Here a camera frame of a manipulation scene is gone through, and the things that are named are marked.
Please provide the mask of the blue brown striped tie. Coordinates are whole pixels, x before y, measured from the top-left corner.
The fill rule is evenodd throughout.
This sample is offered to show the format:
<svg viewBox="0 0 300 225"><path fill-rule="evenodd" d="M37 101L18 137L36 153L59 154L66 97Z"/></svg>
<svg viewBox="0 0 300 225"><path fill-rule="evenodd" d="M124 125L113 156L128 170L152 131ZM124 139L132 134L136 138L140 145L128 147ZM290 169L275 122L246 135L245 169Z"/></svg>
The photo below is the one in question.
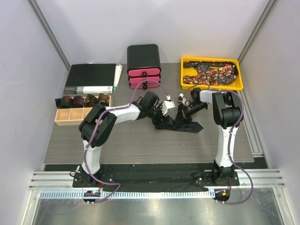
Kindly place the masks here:
<svg viewBox="0 0 300 225"><path fill-rule="evenodd" d="M168 119L169 128L168 131L186 132L186 133L199 133L203 130L203 127L198 122L191 122L182 126L175 126L174 119L171 117L165 117Z"/></svg>

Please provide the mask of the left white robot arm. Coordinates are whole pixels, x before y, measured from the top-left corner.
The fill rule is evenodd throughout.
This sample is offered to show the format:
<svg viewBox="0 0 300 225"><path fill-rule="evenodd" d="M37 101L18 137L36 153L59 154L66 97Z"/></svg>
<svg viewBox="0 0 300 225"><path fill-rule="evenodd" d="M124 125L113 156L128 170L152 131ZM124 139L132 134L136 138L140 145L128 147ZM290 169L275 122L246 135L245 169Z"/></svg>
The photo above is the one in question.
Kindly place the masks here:
<svg viewBox="0 0 300 225"><path fill-rule="evenodd" d="M83 163L81 173L83 182L89 187L95 187L100 176L100 155L102 146L108 140L114 125L151 118L154 125L160 124L174 103L168 95L167 100L159 103L159 97L148 91L144 97L138 98L129 104L118 107L104 107L96 104L79 126L84 145Z"/></svg>

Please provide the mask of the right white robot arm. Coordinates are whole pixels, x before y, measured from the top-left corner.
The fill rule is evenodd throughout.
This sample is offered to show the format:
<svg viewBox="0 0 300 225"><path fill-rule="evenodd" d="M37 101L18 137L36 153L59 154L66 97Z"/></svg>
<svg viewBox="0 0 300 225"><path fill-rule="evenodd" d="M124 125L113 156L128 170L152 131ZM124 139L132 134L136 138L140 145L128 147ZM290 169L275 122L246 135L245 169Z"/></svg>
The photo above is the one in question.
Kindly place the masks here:
<svg viewBox="0 0 300 225"><path fill-rule="evenodd" d="M195 88L191 91L192 102L188 102L181 93L178 97L178 112L174 121L176 129L198 133L203 127L192 121L192 115L212 105L213 119L218 127L217 155L209 175L216 185L226 184L234 177L235 136L243 120L243 104L236 92L213 91Z"/></svg>

